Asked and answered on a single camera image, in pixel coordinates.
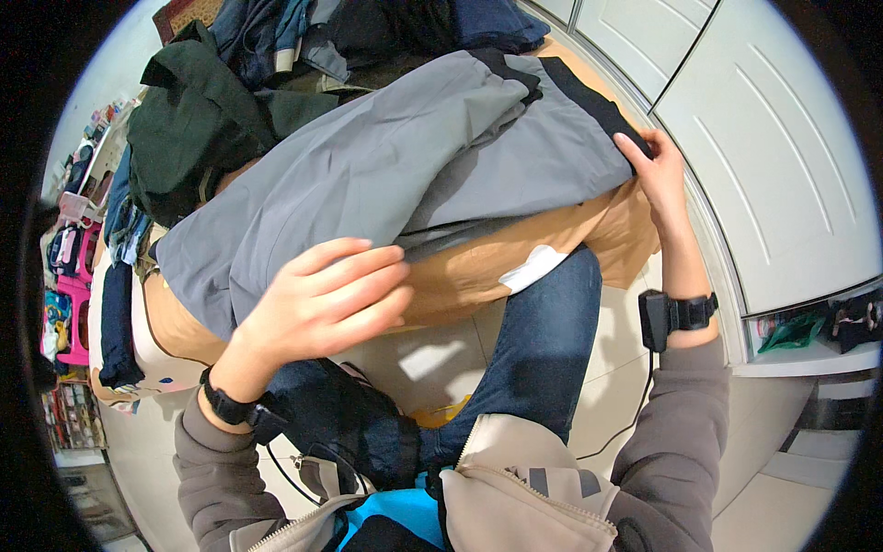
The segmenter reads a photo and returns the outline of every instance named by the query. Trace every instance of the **yellow object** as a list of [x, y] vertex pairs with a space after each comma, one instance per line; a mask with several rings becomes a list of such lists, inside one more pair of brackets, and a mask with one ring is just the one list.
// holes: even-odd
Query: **yellow object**
[[453, 420], [454, 416], [457, 416], [463, 410], [463, 407], [466, 406], [466, 402], [470, 398], [472, 398], [472, 395], [467, 395], [456, 405], [443, 406], [433, 411], [426, 411], [421, 408], [412, 412], [411, 417], [417, 421], [417, 425], [420, 427], [436, 429]]
[[67, 349], [67, 328], [64, 327], [64, 322], [56, 321], [56, 333], [58, 334], [58, 339], [56, 340], [56, 348], [59, 351], [63, 351]]

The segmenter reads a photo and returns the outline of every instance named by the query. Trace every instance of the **fingers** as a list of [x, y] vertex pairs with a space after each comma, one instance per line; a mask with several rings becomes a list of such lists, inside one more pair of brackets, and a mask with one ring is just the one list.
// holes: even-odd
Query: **fingers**
[[410, 269], [403, 262], [376, 270], [355, 282], [322, 296], [323, 310], [332, 321], [341, 321], [386, 296], [397, 287]]
[[365, 251], [325, 268], [310, 278], [309, 286], [313, 295], [324, 295], [347, 284], [357, 282], [360, 278], [393, 265], [403, 258], [404, 250], [399, 246], [379, 247]]
[[641, 138], [643, 138], [648, 144], [650, 144], [650, 148], [656, 157], [662, 157], [664, 159], [668, 155], [681, 154], [681, 152], [678, 151], [675, 143], [671, 141], [668, 135], [665, 134], [661, 129], [645, 128], [638, 131], [638, 133], [640, 133]]
[[399, 317], [414, 296], [409, 286], [395, 288], [389, 295], [353, 316], [338, 322], [334, 328], [334, 349], [344, 351], [377, 337], [386, 329], [400, 326]]
[[370, 239], [338, 238], [310, 247], [293, 260], [283, 271], [292, 276], [310, 276], [331, 264], [335, 259], [363, 253], [371, 247]]
[[613, 135], [613, 142], [616, 144], [616, 147], [619, 148], [625, 158], [629, 160], [629, 162], [635, 166], [635, 170], [640, 174], [643, 170], [645, 170], [649, 165], [652, 165], [653, 162], [644, 155], [644, 152], [641, 151], [641, 148], [638, 147], [631, 138], [626, 136], [621, 132], [617, 132]]

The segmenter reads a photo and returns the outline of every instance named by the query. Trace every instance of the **right hand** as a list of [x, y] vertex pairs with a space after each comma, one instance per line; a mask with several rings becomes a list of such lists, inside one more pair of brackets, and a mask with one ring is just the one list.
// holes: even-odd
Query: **right hand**
[[650, 201], [653, 224], [662, 234], [689, 225], [681, 152], [659, 129], [644, 129], [638, 133], [650, 146], [652, 160], [625, 134], [614, 134], [613, 141], [638, 173], [638, 184]]

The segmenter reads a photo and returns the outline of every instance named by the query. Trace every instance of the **zipper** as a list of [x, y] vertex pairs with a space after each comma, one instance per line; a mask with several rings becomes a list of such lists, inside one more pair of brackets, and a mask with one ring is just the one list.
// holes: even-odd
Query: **zipper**
[[316, 508], [315, 510], [313, 510], [307, 514], [304, 514], [300, 518], [290, 521], [288, 523], [288, 525], [286, 525], [284, 527], [279, 527], [274, 532], [270, 533], [269, 535], [267, 535], [266, 537], [264, 537], [260, 541], [255, 542], [254, 545], [252, 545], [252, 547], [248, 549], [248, 552], [255, 552], [255, 550], [257, 550], [261, 546], [267, 544], [269, 541], [278, 537], [282, 533], [285, 533], [286, 531], [293, 529], [294, 527], [304, 523], [305, 521], [315, 518], [316, 516], [318, 516], [320, 514], [320, 512], [325, 513], [324, 510], [336, 510], [337, 508], [340, 508], [340, 503], [325, 503], [322, 506], [320, 506], [319, 508]]
[[515, 475], [514, 473], [512, 473], [512, 472], [507, 472], [506, 470], [500, 470], [500, 469], [497, 469], [497, 468], [488, 467], [488, 466], [486, 466], [486, 465], [475, 465], [475, 464], [473, 464], [473, 465], [464, 465], [464, 466], [460, 466], [460, 465], [458, 465], [458, 466], [457, 466], [457, 469], [456, 469], [456, 471], [457, 471], [458, 473], [468, 472], [468, 471], [470, 471], [470, 470], [478, 470], [478, 471], [480, 471], [480, 472], [488, 472], [488, 473], [493, 473], [494, 475], [501, 475], [502, 477], [505, 477], [506, 479], [508, 479], [508, 480], [512, 481], [513, 483], [517, 484], [519, 488], [522, 488], [524, 491], [527, 491], [528, 493], [530, 493], [530, 494], [536, 496], [537, 498], [539, 498], [539, 499], [540, 499], [541, 501], [543, 501], [544, 503], [547, 503], [547, 504], [549, 504], [549, 505], [551, 505], [551, 506], [554, 506], [554, 507], [557, 508], [558, 510], [565, 510], [565, 511], [568, 511], [568, 512], [571, 512], [571, 513], [575, 513], [575, 514], [578, 514], [578, 515], [580, 515], [580, 516], [584, 516], [584, 517], [586, 517], [586, 518], [589, 518], [591, 521], [594, 521], [594, 522], [596, 522], [596, 523], [599, 523], [599, 524], [605, 526], [607, 529], [609, 529], [610, 531], [613, 532], [613, 535], [616, 535], [616, 528], [615, 528], [615, 526], [614, 526], [612, 523], [610, 523], [609, 521], [607, 521], [606, 519], [604, 519], [604, 518], [602, 518], [601, 516], [599, 516], [598, 514], [596, 514], [596, 513], [594, 513], [594, 512], [590, 512], [590, 511], [588, 511], [588, 510], [583, 510], [582, 508], [579, 508], [579, 507], [577, 507], [577, 506], [574, 506], [573, 504], [562, 503], [562, 502], [559, 502], [559, 501], [557, 501], [557, 500], [552, 500], [552, 499], [549, 498], [548, 496], [543, 495], [543, 494], [542, 494], [540, 491], [538, 491], [537, 489], [535, 489], [535, 488], [531, 487], [530, 485], [527, 485], [526, 483], [524, 483], [523, 481], [521, 481], [521, 479], [520, 479], [517, 475]]
[[463, 463], [463, 458], [466, 456], [466, 451], [469, 450], [469, 445], [472, 444], [472, 438], [475, 436], [476, 430], [479, 428], [479, 420], [481, 417], [479, 416], [475, 423], [472, 424], [472, 431], [469, 432], [469, 436], [466, 437], [466, 443], [463, 445], [463, 451], [460, 452], [460, 458], [457, 460], [457, 466], [455, 466], [454, 471], [460, 471], [460, 465]]

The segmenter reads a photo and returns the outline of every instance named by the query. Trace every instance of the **jeans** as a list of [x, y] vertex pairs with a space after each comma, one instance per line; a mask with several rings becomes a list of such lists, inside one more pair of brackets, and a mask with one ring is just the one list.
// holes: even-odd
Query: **jeans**
[[[436, 429], [418, 428], [376, 389], [327, 359], [285, 365], [268, 386], [285, 435], [304, 453], [343, 457], [380, 490], [412, 486], [429, 466], [457, 462], [475, 420], [504, 413], [535, 421], [566, 444], [600, 311], [598, 259], [578, 247], [509, 297], [494, 356], [466, 406]], [[335, 454], [327, 454], [332, 449]]]

